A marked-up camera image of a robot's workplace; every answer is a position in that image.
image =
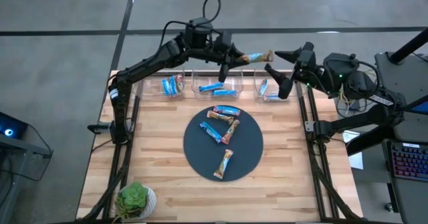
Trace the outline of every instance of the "round black plate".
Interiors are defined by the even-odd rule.
[[[186,158],[192,168],[206,179],[234,181],[244,177],[257,166],[263,152],[263,136],[253,117],[241,110],[238,117],[234,116],[240,123],[235,129],[229,145],[222,142],[217,144],[214,138],[209,136],[199,124],[205,121],[221,136],[227,132],[230,125],[226,121],[207,118],[208,110],[212,109],[213,106],[200,111],[189,122],[184,137]],[[213,174],[219,168],[226,149],[232,150],[233,155],[227,164],[223,179],[218,179]]]

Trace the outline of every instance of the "clear plastic container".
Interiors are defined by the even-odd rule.
[[[290,70],[284,70],[283,73],[285,73],[287,76],[291,76],[292,74]],[[264,93],[261,93],[261,85],[263,84],[264,80],[267,80],[267,88]],[[290,92],[288,98],[285,100],[279,99],[277,96],[280,87],[275,82],[275,80],[264,70],[254,70],[254,99],[257,102],[275,103],[289,101],[289,98],[297,96],[295,85],[296,84],[293,85],[292,91]]]
[[[199,86],[206,86],[217,83],[219,81],[218,71],[216,74],[208,71],[192,71],[192,91],[195,94],[197,100],[238,100],[243,89],[243,72],[242,70],[230,70],[224,85],[219,90],[234,90],[235,95],[229,96],[216,96],[212,94],[212,91],[200,92]]]
[[[162,85],[162,80],[167,80],[175,75],[182,75],[184,89],[186,82],[184,69],[159,71],[142,80],[142,91],[139,94],[140,99],[143,101],[161,102],[183,100],[184,92],[178,92],[177,94],[167,96]]]

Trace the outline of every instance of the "keyboard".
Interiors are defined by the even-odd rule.
[[[393,172],[395,177],[428,182],[428,148],[406,147],[392,144]]]

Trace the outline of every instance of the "wooden table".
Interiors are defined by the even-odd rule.
[[[140,181],[157,195],[156,211],[145,221],[319,221],[296,91],[287,102],[259,103],[254,99],[253,83],[253,77],[243,78],[238,101],[199,101],[187,77],[182,101],[140,101],[128,183]],[[333,100],[317,91],[315,97],[320,119],[335,120]],[[216,104],[247,111],[263,133],[263,155],[258,166],[237,181],[221,183],[200,177],[183,152],[183,136],[190,119]],[[106,98],[100,121],[111,121],[112,114],[110,99]],[[109,134],[98,135],[94,146],[109,139]],[[113,150],[110,143],[91,155],[77,217],[87,214],[105,191]],[[362,216],[345,146],[333,140],[327,144],[327,155],[336,190]],[[323,197],[327,216],[331,217],[325,189]]]

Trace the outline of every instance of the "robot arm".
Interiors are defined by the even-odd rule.
[[[160,46],[158,51],[146,60],[130,68],[119,71],[108,87],[114,110],[114,121],[110,133],[114,144],[125,144],[130,140],[126,126],[126,113],[129,105],[132,84],[163,69],[174,68],[189,58],[215,62],[221,66],[219,81],[224,82],[230,69],[247,65],[239,58],[243,55],[231,42],[231,34],[219,33],[215,41],[210,41],[213,27],[205,18],[191,20],[184,33]]]
[[[377,69],[357,60],[354,54],[332,53],[324,59],[322,66],[316,64],[314,45],[310,42],[295,51],[276,51],[275,54],[295,64],[289,78],[272,69],[269,64],[265,66],[265,70],[280,86],[280,98],[287,98],[293,82],[297,81],[324,92],[329,98],[337,97],[342,90],[349,100],[365,98],[377,103],[369,112],[353,117],[333,122],[321,120],[306,123],[306,128],[313,132],[316,139],[328,142],[334,133],[341,130],[368,124],[391,126],[403,120],[404,97],[382,87]],[[360,64],[367,65],[376,72],[376,83],[366,73],[358,71]]]

